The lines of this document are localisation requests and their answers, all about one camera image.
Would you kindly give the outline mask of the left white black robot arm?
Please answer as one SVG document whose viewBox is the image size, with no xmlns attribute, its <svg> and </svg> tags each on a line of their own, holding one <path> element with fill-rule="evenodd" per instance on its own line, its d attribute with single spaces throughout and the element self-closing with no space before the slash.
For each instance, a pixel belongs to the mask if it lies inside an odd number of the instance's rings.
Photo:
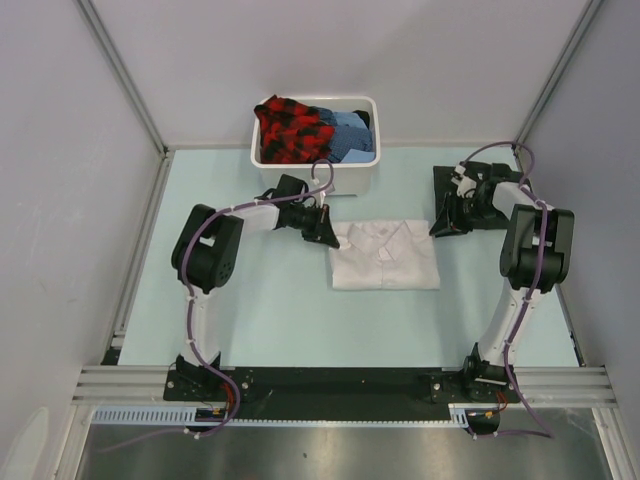
<svg viewBox="0 0 640 480">
<path fill-rule="evenodd" d="M 339 247 L 334 233 L 327 194 L 333 180 L 322 184 L 314 177 L 311 189 L 299 178 L 283 174 L 276 187 L 253 200 L 216 210 L 198 204 L 184 224 L 171 255 L 171 265 L 186 290 L 185 346 L 175 366 L 188 372 L 186 387 L 197 398 L 214 397 L 221 387 L 220 347 L 208 337 L 212 321 L 209 304 L 216 290 L 230 280 L 236 265 L 241 239 L 262 231 L 291 228 L 306 242 Z"/>
</svg>

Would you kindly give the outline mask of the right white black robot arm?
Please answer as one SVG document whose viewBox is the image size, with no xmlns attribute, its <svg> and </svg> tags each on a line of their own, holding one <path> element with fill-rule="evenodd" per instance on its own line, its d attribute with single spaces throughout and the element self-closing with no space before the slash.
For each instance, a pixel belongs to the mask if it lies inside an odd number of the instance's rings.
<svg viewBox="0 0 640 480">
<path fill-rule="evenodd" d="M 488 402 L 515 387 L 513 364 L 542 297 L 568 275 L 575 216 L 550 206 L 506 164 L 468 162 L 433 169 L 434 238 L 475 230 L 505 233 L 499 258 L 503 290 L 492 320 L 456 378 L 464 395 Z"/>
</svg>

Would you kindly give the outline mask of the white long sleeve shirt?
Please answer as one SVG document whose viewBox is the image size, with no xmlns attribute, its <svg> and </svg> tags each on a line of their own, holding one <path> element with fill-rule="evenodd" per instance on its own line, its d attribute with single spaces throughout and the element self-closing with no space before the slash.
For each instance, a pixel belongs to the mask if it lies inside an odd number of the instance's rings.
<svg viewBox="0 0 640 480">
<path fill-rule="evenodd" d="M 437 290 L 434 241 L 425 220 L 338 222 L 329 250 L 335 290 Z"/>
</svg>

